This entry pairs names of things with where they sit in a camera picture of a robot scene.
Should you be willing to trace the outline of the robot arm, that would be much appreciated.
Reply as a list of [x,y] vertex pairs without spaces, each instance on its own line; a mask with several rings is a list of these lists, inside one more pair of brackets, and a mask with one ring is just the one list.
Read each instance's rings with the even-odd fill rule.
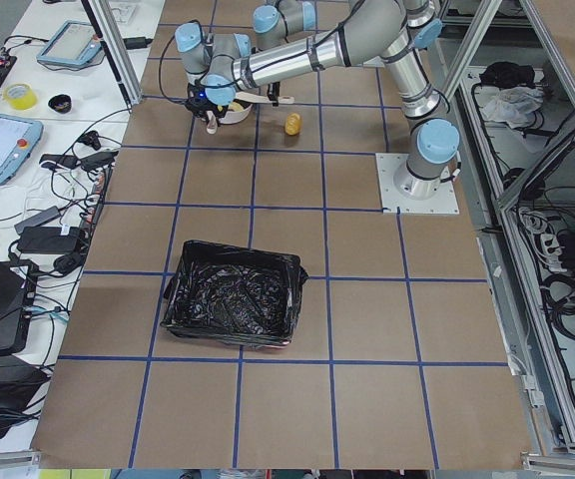
[[316,13],[309,1],[266,1],[253,13],[256,47],[251,57],[251,71],[262,71],[272,82],[268,86],[268,102],[278,106],[281,102],[281,81],[269,77],[272,68],[287,68],[292,76],[315,71],[318,68],[314,39],[305,38],[290,46],[288,37],[313,29]]
[[446,120],[447,101],[428,79],[417,51],[423,35],[411,35],[404,1],[352,1],[333,29],[296,41],[311,29],[308,1],[268,1],[253,14],[256,34],[207,34],[198,21],[176,29],[174,40],[188,77],[186,108],[214,133],[242,93],[331,67],[355,67],[379,58],[392,77],[410,129],[410,152],[393,181],[406,197],[435,195],[460,143]]

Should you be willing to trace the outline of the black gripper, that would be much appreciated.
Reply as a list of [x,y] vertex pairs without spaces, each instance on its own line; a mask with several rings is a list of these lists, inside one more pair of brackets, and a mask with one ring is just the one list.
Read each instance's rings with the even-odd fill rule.
[[269,100],[278,100],[281,97],[281,83],[273,82],[268,85],[267,96]]
[[216,119],[221,119],[226,114],[224,106],[216,105],[211,102],[204,87],[200,85],[187,85],[187,99],[185,100],[185,107],[196,118],[202,120],[209,120],[210,115]]

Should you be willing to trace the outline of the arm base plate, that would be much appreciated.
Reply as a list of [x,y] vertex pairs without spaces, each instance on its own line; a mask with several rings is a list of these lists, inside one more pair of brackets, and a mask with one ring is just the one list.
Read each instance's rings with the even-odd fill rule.
[[452,172],[444,166],[435,180],[420,180],[407,169],[406,153],[376,153],[381,211],[384,214],[456,216],[460,213]]

